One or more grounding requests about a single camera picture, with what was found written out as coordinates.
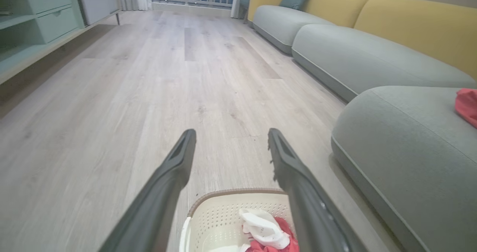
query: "perforated basket wall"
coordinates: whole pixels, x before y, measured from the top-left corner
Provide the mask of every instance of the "perforated basket wall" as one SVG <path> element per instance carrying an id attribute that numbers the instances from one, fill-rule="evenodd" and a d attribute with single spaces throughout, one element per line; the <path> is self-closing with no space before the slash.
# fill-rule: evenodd
<path id="1" fill-rule="evenodd" d="M 243 220 L 238 211 L 240 208 L 262 209 L 274 217 L 284 218 L 295 232 L 288 196 L 278 190 L 255 191 L 257 192 L 229 191 L 232 194 L 219 192 L 205 196 L 205 200 L 200 199 L 198 206 L 194 206 L 189 213 L 189 252 L 208 252 L 247 243 L 247 237 L 242 231 Z"/>

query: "gray sofa seat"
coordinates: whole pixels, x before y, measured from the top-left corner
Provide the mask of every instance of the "gray sofa seat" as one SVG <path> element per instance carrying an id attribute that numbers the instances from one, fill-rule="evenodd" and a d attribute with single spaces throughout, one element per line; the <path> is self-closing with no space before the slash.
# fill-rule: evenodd
<path id="1" fill-rule="evenodd" d="M 332 131 L 339 163 L 408 251 L 477 251 L 477 129 L 456 88 L 363 92 Z"/>
<path id="2" fill-rule="evenodd" d="M 308 24 L 334 26 L 332 22 L 312 14 L 271 5 L 258 7 L 253 18 L 255 30 L 287 54 L 291 54 L 291 45 L 297 32 Z"/>
<path id="3" fill-rule="evenodd" d="M 306 25 L 293 57 L 347 101 L 386 85 L 475 88 L 469 75 L 378 36 L 342 26 Z"/>

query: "sofa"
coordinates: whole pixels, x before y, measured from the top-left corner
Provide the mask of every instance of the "sofa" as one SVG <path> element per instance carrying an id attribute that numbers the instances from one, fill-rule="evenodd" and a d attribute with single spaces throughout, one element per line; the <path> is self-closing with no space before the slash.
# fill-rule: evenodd
<path id="1" fill-rule="evenodd" d="M 349 102 L 333 154 L 404 249 L 477 251 L 477 128 L 454 108 L 459 89 L 476 88 L 477 9 L 309 0 L 299 13 L 264 1 L 250 1 L 257 33 Z"/>

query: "floor plank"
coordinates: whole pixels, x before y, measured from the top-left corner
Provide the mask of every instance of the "floor plank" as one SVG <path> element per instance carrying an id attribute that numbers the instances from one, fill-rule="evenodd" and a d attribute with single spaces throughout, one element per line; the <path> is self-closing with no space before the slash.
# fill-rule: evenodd
<path id="1" fill-rule="evenodd" d="M 95 251 L 181 133 L 197 145 L 168 251 L 206 193 L 278 188 L 279 128 L 370 251 L 398 251 L 337 166 L 344 103 L 240 20 L 123 12 L 54 52 L 0 105 L 0 251 Z M 6 82 L 0 89 L 14 87 Z"/>

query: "basket rim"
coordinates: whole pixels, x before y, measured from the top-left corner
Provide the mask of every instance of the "basket rim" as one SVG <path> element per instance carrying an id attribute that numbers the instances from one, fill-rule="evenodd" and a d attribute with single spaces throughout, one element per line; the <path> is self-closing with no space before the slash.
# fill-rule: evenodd
<path id="1" fill-rule="evenodd" d="M 272 193 L 272 194 L 285 194 L 286 192 L 282 191 L 281 189 L 266 189 L 266 188 L 247 188 L 247 189 L 224 189 L 213 191 L 210 193 L 205 194 L 204 196 L 200 197 L 190 208 L 189 213 L 187 213 L 188 217 L 192 217 L 198 208 L 204 201 L 217 197 L 217 196 L 224 196 L 224 195 L 233 195 L 233 194 L 245 194 L 245 193 Z"/>

